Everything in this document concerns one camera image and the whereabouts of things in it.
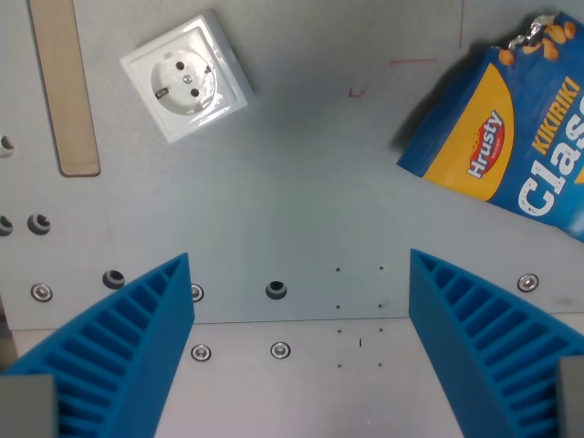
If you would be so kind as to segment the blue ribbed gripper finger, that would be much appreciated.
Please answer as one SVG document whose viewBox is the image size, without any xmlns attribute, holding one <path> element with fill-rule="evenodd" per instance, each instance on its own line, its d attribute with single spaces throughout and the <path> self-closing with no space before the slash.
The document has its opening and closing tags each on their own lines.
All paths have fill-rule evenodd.
<svg viewBox="0 0 584 438">
<path fill-rule="evenodd" d="M 71 319 L 6 375 L 53 378 L 60 437 L 152 437 L 193 322 L 181 254 Z"/>
<path fill-rule="evenodd" d="M 523 298 L 413 249 L 409 315 L 462 434 L 558 437 L 556 372 L 576 330 Z"/>
</svg>

